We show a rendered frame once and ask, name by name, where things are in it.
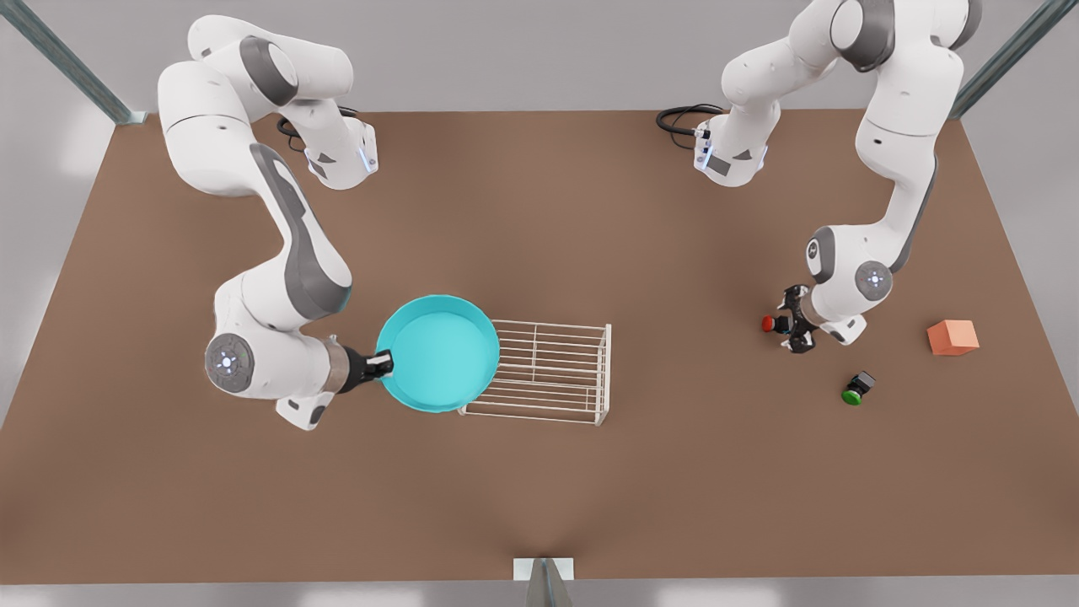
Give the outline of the turquoise round plate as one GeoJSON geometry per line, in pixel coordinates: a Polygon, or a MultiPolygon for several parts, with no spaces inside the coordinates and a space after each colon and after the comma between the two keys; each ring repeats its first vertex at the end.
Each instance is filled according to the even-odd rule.
{"type": "Polygon", "coordinates": [[[423,412],[465,406],[496,376],[500,337],[481,308],[459,296],[421,296],[395,311],[378,335],[393,372],[381,384],[398,402],[423,412]]]}

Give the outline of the orange cube block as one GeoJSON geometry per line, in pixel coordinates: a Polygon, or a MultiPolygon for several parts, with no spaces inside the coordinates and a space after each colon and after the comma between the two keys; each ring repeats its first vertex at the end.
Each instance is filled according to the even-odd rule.
{"type": "Polygon", "coordinates": [[[927,328],[934,355],[962,355],[979,349],[974,323],[970,320],[943,320],[927,328]]]}

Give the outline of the silver frame post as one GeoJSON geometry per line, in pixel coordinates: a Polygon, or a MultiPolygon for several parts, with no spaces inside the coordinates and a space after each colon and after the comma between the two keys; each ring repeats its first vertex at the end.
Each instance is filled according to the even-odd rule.
{"type": "Polygon", "coordinates": [[[513,558],[513,580],[528,581],[525,607],[574,607],[566,590],[574,579],[573,558],[513,558]]]}
{"type": "Polygon", "coordinates": [[[959,89],[950,111],[950,120],[966,115],[982,97],[1002,80],[1028,52],[1063,18],[1079,5],[1079,0],[1044,0],[988,61],[959,89]]]}
{"type": "Polygon", "coordinates": [[[44,24],[30,6],[24,3],[24,0],[0,0],[0,16],[3,16],[117,126],[138,126],[145,123],[147,112],[131,110],[123,104],[115,93],[62,42],[47,24],[44,24]]]}

